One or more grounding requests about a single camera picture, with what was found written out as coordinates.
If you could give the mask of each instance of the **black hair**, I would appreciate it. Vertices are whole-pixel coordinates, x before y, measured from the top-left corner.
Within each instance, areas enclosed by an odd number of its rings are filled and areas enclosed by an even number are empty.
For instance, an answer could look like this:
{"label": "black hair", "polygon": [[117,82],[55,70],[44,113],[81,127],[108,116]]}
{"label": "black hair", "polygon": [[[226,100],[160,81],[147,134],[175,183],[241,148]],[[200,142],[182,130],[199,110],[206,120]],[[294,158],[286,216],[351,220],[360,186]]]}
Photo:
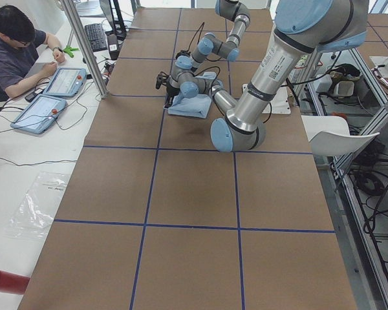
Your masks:
{"label": "black hair", "polygon": [[35,38],[34,26],[30,19],[12,5],[0,8],[0,32],[23,43],[32,42]]}

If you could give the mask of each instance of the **red cylinder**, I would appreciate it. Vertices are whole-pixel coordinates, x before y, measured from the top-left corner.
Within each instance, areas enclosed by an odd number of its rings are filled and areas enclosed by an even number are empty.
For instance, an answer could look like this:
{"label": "red cylinder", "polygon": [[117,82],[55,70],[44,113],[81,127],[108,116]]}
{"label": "red cylinder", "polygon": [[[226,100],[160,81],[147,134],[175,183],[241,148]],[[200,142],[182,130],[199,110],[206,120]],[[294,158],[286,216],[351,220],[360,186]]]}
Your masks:
{"label": "red cylinder", "polygon": [[23,295],[30,278],[0,270],[0,292]]}

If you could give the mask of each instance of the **light blue cloth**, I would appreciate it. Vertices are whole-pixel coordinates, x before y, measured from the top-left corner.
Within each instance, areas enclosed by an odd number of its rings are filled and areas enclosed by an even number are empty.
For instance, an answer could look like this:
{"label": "light blue cloth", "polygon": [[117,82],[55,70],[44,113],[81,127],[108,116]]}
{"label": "light blue cloth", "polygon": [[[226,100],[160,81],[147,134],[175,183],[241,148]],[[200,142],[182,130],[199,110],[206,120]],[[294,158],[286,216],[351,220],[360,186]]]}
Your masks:
{"label": "light blue cloth", "polygon": [[[215,72],[205,72],[201,79],[215,79]],[[206,118],[211,105],[211,98],[205,94],[198,94],[194,98],[184,98],[181,92],[174,97],[173,105],[168,108],[168,114]]]}

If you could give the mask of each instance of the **dark blue shirt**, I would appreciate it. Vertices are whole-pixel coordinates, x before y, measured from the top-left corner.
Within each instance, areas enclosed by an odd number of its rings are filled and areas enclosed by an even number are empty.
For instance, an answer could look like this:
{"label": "dark blue shirt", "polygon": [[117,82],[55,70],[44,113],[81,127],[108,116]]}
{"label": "dark blue shirt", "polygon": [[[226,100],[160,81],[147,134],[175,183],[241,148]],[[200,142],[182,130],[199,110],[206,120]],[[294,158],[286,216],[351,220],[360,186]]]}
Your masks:
{"label": "dark blue shirt", "polygon": [[39,57],[36,48],[43,44],[46,33],[36,30],[36,38],[28,47],[16,49],[0,39],[0,101],[8,99],[4,89],[19,83]]}

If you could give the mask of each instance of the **person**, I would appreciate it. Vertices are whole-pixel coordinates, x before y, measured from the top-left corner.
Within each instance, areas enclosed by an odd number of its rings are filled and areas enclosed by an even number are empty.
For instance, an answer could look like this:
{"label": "person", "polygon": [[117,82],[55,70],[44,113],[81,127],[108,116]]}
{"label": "person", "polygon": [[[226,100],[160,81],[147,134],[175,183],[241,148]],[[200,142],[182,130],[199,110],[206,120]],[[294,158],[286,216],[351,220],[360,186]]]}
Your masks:
{"label": "person", "polygon": [[[25,77],[39,54],[36,48],[45,44],[52,49],[56,61],[30,77]],[[50,77],[57,63],[65,61],[59,39],[49,33],[36,30],[30,19],[18,8],[5,5],[0,8],[0,101],[15,98],[42,79]]]}

